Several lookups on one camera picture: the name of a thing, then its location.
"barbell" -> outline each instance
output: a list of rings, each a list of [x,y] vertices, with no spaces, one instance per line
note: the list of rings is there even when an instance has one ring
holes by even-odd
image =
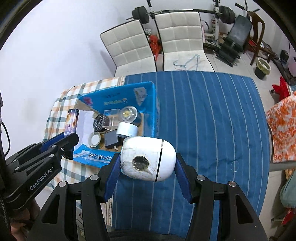
[[[226,6],[220,6],[219,12],[211,11],[211,10],[204,10],[204,9],[183,9],[183,10],[161,10],[161,11],[152,11],[147,12],[147,9],[144,6],[136,7],[132,11],[132,17],[127,18],[126,20],[130,19],[139,19],[141,24],[149,23],[149,15],[154,18],[155,14],[159,13],[166,13],[166,12],[179,12],[179,11],[193,11],[193,12],[203,12],[203,13],[210,13],[215,14],[218,18],[220,18],[221,22],[226,24],[232,24],[235,22],[235,13],[234,11]]]

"tufted white upholstery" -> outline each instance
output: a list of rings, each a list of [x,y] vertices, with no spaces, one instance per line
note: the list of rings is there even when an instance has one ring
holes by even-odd
[[[203,51],[203,32],[200,14],[193,11],[170,12],[155,15],[164,53],[164,71],[176,70],[173,65],[185,64],[195,54],[200,55],[197,70],[214,72]],[[196,60],[186,66],[186,70],[196,70]]]
[[[155,60],[139,20],[101,33],[101,39],[115,65],[115,77],[156,72]]]

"orange floral cloth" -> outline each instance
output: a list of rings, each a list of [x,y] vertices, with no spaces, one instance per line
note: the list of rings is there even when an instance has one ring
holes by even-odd
[[[296,160],[296,92],[266,112],[274,144],[273,162]]]

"blue striped tablecloth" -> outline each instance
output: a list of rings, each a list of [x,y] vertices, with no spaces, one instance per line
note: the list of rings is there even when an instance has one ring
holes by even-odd
[[[236,181],[259,215],[270,162],[268,129],[258,90],[238,75],[172,71],[127,76],[125,84],[152,81],[160,102],[159,138],[170,142],[198,174]],[[175,174],[164,182],[121,174],[113,197],[112,226],[185,237],[194,206]],[[215,201],[211,240],[218,229]]]

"silver screw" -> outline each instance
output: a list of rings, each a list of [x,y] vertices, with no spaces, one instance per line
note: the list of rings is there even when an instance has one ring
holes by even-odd
[[[203,176],[203,175],[198,175],[198,176],[197,176],[197,179],[198,179],[199,181],[204,181],[204,180],[205,180],[205,176]]]
[[[62,187],[64,187],[64,186],[66,186],[67,185],[67,183],[65,182],[65,181],[61,181],[60,183],[59,183],[59,186],[62,188]]]
[[[229,182],[229,186],[236,187],[237,186],[237,183],[235,181],[230,181]]]
[[[98,175],[92,175],[91,176],[91,180],[92,181],[95,181],[95,180],[98,180],[99,179],[99,176]]]

